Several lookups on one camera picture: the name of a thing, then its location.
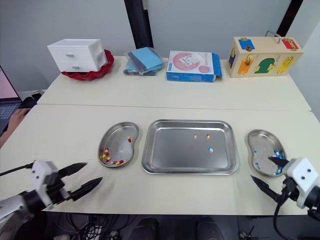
laptop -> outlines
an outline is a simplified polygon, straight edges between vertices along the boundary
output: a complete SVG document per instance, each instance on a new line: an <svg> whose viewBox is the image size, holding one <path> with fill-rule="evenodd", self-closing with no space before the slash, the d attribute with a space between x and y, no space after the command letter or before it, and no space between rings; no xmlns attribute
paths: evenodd
<svg viewBox="0 0 320 240"><path fill-rule="evenodd" d="M7 127L11 115L19 108L21 102L16 90L0 66L0 134Z"/></svg>

white wall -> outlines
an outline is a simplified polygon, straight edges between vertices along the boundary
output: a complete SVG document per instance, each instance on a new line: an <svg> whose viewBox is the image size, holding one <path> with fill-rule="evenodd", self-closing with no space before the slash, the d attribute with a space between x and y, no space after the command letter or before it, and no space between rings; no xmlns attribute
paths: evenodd
<svg viewBox="0 0 320 240"><path fill-rule="evenodd" d="M290 75L320 121L320 21L303 50L304 54L292 67Z"/></svg>
<svg viewBox="0 0 320 240"><path fill-rule="evenodd" d="M291 0L148 0L155 50L214 52L226 59L233 37L276 32Z"/></svg>
<svg viewBox="0 0 320 240"><path fill-rule="evenodd" d="M294 37L303 48L319 21L320 0L304 0L286 35Z"/></svg>
<svg viewBox="0 0 320 240"><path fill-rule="evenodd" d="M0 64L17 91L50 85L59 70L47 45L65 38L135 49L123 0L0 0Z"/></svg>

red bowl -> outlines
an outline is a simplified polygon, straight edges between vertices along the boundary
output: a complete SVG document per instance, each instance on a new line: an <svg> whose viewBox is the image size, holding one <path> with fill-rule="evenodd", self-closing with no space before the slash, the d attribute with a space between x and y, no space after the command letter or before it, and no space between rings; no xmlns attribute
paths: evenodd
<svg viewBox="0 0 320 240"><path fill-rule="evenodd" d="M103 65L99 71L89 71L89 72L68 72L68 71L62 71L61 73L63 75L68 76L69 78L80 80L80 81L91 81L94 79L98 79L106 75L112 65L114 64L114 56L112 56L111 52L108 50L104 50L106 59L108 60L108 63L106 65Z"/></svg>

robotic arm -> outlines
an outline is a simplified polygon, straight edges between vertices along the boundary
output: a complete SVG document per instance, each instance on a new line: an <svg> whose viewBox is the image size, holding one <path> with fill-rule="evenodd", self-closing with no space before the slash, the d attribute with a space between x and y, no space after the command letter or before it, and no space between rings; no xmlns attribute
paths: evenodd
<svg viewBox="0 0 320 240"><path fill-rule="evenodd" d="M85 165L87 163L75 163L58 170L51 161L35 161L29 164L35 189L0 201L0 240L13 239L21 225L29 221L35 213L45 208L52 209L63 201L76 201L91 192L101 182L102 177L83 184L74 192L66 191L62 181L62 178L78 172Z"/></svg>
<svg viewBox="0 0 320 240"><path fill-rule="evenodd" d="M320 221L320 187L318 186L319 175L307 158L297 158L288 161L278 157L269 157L285 175L281 194L277 194L269 188L269 185L257 177L251 176L255 184L269 197L277 202L277 207L273 215L273 227L283 238L285 237L277 227L277 216L280 207L288 198L296 202L296 205L303 209L308 208L308 215Z"/></svg>

wooden toy box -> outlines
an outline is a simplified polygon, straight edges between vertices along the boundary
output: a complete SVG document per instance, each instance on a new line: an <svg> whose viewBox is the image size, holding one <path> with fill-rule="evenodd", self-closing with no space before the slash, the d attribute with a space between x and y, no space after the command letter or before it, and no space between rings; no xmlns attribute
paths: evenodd
<svg viewBox="0 0 320 240"><path fill-rule="evenodd" d="M236 36L227 59L228 71L231 78L286 75L302 54L292 37Z"/></svg>

